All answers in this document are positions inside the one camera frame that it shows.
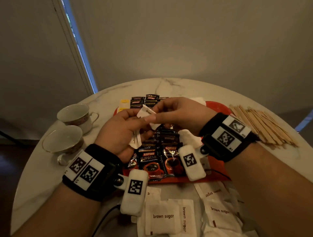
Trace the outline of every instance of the marble table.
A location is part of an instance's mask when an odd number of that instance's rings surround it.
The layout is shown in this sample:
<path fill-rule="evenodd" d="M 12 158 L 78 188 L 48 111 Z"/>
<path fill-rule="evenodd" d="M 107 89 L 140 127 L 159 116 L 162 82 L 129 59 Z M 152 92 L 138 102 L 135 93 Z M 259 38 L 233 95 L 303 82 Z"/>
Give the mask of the marble table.
<path fill-rule="evenodd" d="M 287 149 L 268 150 L 313 182 L 313 149 L 285 121 L 267 108 L 241 94 L 209 83 L 189 79 L 151 78 L 126 82 L 104 89 L 84 99 L 81 103 L 88 104 L 90 111 L 96 111 L 100 114 L 91 133 L 84 137 L 86 144 L 93 143 L 102 125 L 112 117 L 120 99 L 145 96 L 148 93 L 158 94 L 162 97 L 203 97 L 207 101 L 217 101 L 227 106 L 229 104 L 241 104 L 244 107 L 250 106 L 268 112 L 300 145 L 299 148 L 286 145 Z M 64 125 L 60 121 L 56 121 L 43 138 L 60 126 Z M 39 141 L 30 156 L 18 184 L 13 204 L 11 233 L 14 233 L 45 202 L 54 188 L 60 183 L 63 175 L 64 167 L 57 164 L 56 157 L 53 154 L 42 149 L 42 140 Z M 200 219 L 204 210 L 193 184 L 159 184 L 155 186 L 162 189 L 162 200 L 168 198 L 194 200 L 198 236 L 200 236 Z M 116 205 L 121 195 L 120 193 L 119 196 L 114 196 L 105 201 L 99 217 Z M 112 219 L 110 224 L 102 228 L 99 236 L 120 236 L 122 234 L 123 236 L 136 236 L 135 224 L 123 226 L 122 228 L 116 228 L 116 225 L 118 225 L 116 218 Z"/>

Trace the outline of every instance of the floor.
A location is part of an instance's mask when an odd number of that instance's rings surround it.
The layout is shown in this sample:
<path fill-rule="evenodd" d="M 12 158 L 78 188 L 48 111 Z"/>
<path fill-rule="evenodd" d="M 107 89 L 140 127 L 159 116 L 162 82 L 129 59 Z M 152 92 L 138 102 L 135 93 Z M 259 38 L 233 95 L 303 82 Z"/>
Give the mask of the floor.
<path fill-rule="evenodd" d="M 35 146 L 0 145 L 0 233 L 10 236 L 13 200 L 19 178 Z"/>

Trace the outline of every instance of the orange plate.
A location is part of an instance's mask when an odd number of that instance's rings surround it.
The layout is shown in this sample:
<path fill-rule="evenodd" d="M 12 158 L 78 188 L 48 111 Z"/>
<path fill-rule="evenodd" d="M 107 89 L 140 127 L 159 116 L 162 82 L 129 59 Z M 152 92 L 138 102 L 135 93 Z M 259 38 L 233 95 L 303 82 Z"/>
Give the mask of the orange plate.
<path fill-rule="evenodd" d="M 222 112 L 224 114 L 230 115 L 231 111 L 230 109 L 219 103 L 219 102 L 215 102 L 215 101 L 206 101 L 207 107 L 213 109 L 216 112 Z M 212 156 L 208 156 L 208 160 L 211 166 L 211 169 L 214 169 L 218 172 L 221 172 L 222 174 L 225 174 L 229 177 L 229 174 L 226 172 L 225 167 L 224 167 L 224 162 L 215 159 Z M 212 171 L 212 173 L 210 175 L 207 175 L 205 178 L 196 180 L 196 181 L 189 181 L 188 177 L 168 177 L 168 178 L 163 178 L 161 181 L 149 181 L 149 184 L 169 184 L 169 183 L 199 183 L 199 182 L 213 182 L 213 181 L 227 181 L 228 178 L 226 178 L 225 176 Z"/>

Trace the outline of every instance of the cable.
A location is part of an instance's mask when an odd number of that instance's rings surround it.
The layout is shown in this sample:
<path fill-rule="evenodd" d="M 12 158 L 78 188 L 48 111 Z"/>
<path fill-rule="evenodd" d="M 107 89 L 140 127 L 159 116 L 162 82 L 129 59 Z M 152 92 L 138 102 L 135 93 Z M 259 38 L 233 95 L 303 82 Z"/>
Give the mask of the cable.
<path fill-rule="evenodd" d="M 229 180 L 231 180 L 231 178 L 229 178 L 227 175 L 225 175 L 225 174 L 223 174 L 222 172 L 219 172 L 219 171 L 217 171 L 217 170 L 215 170 L 215 169 L 205 169 L 205 171 L 206 171 L 206 170 L 207 170 L 207 171 L 214 171 L 214 172 L 219 173 L 220 175 L 222 175 L 222 176 L 228 178 Z"/>
<path fill-rule="evenodd" d="M 94 237 L 95 234 L 97 233 L 97 230 L 99 229 L 99 227 L 101 226 L 102 222 L 104 221 L 104 219 L 108 216 L 108 214 L 110 214 L 111 211 L 113 211 L 115 208 L 117 208 L 118 210 L 120 209 L 120 205 L 116 205 L 114 207 L 112 207 L 110 210 L 108 210 L 108 212 L 102 217 L 101 221 L 99 222 L 99 224 L 97 225 L 95 231 L 93 232 L 91 237 Z"/>

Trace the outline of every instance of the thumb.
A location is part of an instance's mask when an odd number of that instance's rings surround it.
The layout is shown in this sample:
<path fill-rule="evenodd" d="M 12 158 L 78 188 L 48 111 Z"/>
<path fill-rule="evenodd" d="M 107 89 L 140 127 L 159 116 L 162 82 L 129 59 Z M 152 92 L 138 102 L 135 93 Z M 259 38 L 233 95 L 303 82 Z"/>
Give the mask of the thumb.
<path fill-rule="evenodd" d="M 141 129 L 144 126 L 146 126 L 149 123 L 152 123 L 155 120 L 155 117 L 153 115 L 143 117 L 143 118 L 137 118 L 127 121 L 127 128 L 134 132 L 135 130 Z"/>
<path fill-rule="evenodd" d="M 156 116 L 156 119 L 152 122 L 154 124 L 176 124 L 179 119 L 177 110 L 171 112 L 156 113 L 154 115 Z"/>

